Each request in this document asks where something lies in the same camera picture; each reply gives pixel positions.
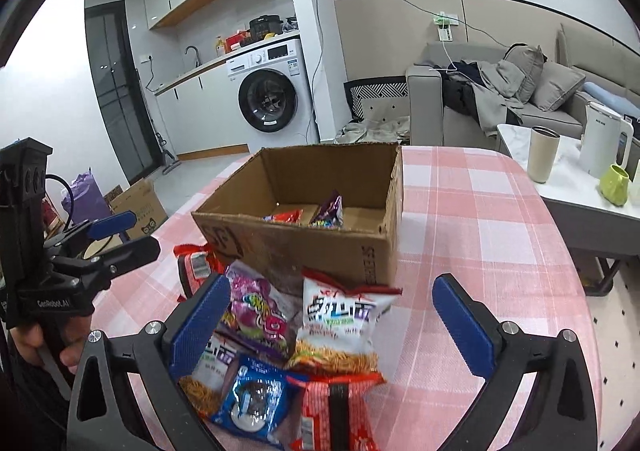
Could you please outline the white noodle snack bag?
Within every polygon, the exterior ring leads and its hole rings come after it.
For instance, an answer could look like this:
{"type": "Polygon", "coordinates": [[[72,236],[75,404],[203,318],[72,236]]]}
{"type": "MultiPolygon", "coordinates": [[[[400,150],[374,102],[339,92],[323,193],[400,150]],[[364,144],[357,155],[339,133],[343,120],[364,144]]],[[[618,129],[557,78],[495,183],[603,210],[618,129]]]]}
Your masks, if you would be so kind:
{"type": "Polygon", "coordinates": [[[303,270],[302,324],[286,367],[311,375],[378,371],[372,337],[378,319],[402,295],[385,285],[341,286],[329,275],[303,270]]]}

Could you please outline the crumpled beige cloth on floor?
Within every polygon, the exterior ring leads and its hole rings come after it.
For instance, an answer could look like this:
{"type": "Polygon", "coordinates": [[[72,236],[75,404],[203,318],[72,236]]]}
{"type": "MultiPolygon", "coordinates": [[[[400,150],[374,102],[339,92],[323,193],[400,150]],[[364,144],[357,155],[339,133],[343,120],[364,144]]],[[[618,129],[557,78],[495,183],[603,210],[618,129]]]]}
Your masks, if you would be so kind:
{"type": "Polygon", "coordinates": [[[410,142],[410,117],[350,122],[334,138],[335,144],[410,142]]]}

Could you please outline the red spicy strip packet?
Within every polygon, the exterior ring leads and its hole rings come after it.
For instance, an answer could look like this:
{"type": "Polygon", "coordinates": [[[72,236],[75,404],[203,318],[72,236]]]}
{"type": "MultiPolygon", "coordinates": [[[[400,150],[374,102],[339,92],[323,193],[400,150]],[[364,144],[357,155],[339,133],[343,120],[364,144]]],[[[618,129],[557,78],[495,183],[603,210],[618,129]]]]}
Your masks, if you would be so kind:
{"type": "Polygon", "coordinates": [[[299,436],[292,450],[378,450],[366,394],[384,384],[380,372],[341,376],[288,378],[303,391],[299,436]]]}

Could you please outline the purple candy snack bag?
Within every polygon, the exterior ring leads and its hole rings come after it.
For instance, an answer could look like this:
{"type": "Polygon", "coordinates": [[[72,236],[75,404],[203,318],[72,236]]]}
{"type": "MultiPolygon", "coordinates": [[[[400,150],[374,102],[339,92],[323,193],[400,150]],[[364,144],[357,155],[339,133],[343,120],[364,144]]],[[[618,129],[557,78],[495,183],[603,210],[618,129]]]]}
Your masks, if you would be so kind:
{"type": "Polygon", "coordinates": [[[310,220],[309,226],[323,228],[341,228],[344,223],[343,197],[333,191],[323,203],[317,214],[310,220]]]}

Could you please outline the red packet behind box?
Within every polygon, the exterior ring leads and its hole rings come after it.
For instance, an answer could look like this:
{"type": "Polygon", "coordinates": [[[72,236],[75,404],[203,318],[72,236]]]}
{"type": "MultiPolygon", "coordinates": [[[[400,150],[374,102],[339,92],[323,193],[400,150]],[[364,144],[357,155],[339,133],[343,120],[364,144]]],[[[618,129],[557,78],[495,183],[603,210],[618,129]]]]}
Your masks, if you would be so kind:
{"type": "Polygon", "coordinates": [[[217,258],[213,246],[209,243],[177,245],[174,247],[174,255],[182,287],[182,301],[191,298],[209,275],[223,275],[226,270],[226,266],[217,258]]]}

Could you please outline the grey clothes pile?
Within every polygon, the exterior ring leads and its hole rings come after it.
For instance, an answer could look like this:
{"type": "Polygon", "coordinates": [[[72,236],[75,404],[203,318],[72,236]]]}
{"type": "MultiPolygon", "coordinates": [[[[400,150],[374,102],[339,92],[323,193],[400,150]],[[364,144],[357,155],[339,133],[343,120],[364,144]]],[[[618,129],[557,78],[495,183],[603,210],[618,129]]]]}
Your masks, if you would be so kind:
{"type": "Polygon", "coordinates": [[[521,125],[547,57],[541,47],[512,44],[498,61],[461,59],[442,76],[442,105],[471,117],[486,137],[500,124],[521,125]]]}

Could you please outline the beige travel mug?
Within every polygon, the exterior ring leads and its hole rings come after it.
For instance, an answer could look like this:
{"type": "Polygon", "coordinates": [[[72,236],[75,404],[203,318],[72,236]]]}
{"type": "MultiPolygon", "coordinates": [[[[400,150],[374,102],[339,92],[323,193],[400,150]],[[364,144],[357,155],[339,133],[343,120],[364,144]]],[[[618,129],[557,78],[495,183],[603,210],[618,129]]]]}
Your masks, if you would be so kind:
{"type": "Polygon", "coordinates": [[[549,179],[560,143],[560,135],[546,127],[533,127],[530,132],[527,174],[537,183],[549,179]]]}

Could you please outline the purple candy bag on table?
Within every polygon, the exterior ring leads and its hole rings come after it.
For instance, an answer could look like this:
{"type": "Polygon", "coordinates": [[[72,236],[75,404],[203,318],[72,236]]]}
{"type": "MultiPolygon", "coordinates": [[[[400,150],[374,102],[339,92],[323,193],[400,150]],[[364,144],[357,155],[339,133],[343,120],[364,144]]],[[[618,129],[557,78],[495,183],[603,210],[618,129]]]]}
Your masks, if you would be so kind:
{"type": "Polygon", "coordinates": [[[230,303],[217,331],[270,360],[290,359],[302,322],[302,300],[283,294],[265,277],[236,260],[224,276],[230,303]]]}

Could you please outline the cardboard box on floor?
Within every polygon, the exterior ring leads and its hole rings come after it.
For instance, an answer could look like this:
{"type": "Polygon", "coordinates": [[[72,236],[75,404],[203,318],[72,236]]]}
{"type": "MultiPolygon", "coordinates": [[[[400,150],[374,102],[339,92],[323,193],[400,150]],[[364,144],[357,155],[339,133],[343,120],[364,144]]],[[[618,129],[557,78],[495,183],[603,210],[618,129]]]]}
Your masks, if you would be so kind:
{"type": "Polygon", "coordinates": [[[136,223],[126,231],[130,240],[154,233],[168,219],[150,179],[141,179],[126,191],[116,186],[105,200],[114,214],[131,211],[136,216],[136,223]]]}

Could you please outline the white washing machine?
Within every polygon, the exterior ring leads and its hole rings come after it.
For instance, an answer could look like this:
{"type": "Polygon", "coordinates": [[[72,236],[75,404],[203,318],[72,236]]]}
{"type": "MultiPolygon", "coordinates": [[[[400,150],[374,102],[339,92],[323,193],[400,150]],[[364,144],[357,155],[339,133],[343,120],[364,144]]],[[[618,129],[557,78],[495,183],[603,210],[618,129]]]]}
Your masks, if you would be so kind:
{"type": "Polygon", "coordinates": [[[250,153],[319,142],[302,42],[295,36],[226,62],[239,111],[242,142],[250,153]]]}

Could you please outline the red chip snack bag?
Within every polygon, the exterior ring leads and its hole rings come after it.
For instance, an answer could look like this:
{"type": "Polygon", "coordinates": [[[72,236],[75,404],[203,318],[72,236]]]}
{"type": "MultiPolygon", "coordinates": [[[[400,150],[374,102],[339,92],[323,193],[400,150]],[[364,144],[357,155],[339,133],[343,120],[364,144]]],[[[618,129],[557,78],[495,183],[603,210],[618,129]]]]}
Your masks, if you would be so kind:
{"type": "Polygon", "coordinates": [[[301,209],[293,209],[289,211],[276,212],[275,214],[265,216],[264,220],[280,223],[299,223],[302,215],[303,211],[301,209]]]}

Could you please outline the black cooker on washer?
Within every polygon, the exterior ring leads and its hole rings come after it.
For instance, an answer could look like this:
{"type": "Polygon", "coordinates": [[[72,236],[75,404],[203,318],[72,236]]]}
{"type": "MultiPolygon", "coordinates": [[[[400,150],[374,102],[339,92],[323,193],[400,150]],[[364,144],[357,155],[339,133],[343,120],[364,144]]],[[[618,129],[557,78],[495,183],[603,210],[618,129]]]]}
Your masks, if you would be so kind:
{"type": "Polygon", "coordinates": [[[282,21],[279,15],[264,14],[250,20],[250,38],[260,41],[268,34],[279,35],[282,33],[282,21]]]}

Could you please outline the grey sofa cushion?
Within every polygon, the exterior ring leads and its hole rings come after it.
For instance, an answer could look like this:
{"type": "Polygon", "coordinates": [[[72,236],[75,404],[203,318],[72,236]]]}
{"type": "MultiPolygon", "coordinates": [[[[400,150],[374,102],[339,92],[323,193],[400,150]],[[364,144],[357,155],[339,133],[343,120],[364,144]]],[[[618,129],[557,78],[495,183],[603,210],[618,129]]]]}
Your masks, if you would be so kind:
{"type": "Polygon", "coordinates": [[[585,79],[579,70],[547,61],[530,101],[541,111],[556,111],[582,87],[585,79]]]}

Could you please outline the white marble coffee table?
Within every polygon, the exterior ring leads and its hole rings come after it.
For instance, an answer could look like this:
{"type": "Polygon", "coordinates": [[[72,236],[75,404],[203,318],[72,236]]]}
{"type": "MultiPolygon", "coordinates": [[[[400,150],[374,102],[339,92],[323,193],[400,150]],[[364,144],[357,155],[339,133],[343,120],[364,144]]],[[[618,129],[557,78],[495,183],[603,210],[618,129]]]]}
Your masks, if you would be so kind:
{"type": "MultiPolygon", "coordinates": [[[[499,150],[508,154],[524,170],[527,170],[531,132],[530,128],[520,126],[498,126],[499,150]]],[[[601,196],[599,180],[578,166],[578,155],[579,141],[562,136],[549,179],[546,183],[534,183],[540,196],[566,205],[582,206],[638,220],[638,205],[627,202],[624,206],[617,207],[601,196]]]]}

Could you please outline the white electric kettle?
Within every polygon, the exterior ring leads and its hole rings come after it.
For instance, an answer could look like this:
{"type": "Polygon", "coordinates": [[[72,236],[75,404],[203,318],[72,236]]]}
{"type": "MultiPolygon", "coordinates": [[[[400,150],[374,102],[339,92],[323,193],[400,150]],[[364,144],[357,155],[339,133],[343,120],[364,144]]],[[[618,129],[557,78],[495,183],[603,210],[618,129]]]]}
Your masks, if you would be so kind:
{"type": "Polygon", "coordinates": [[[587,124],[582,136],[582,148],[578,165],[591,177],[600,179],[611,165],[617,162],[620,140],[624,151],[620,166],[628,164],[634,127],[622,115],[597,102],[586,106],[587,124]]]}

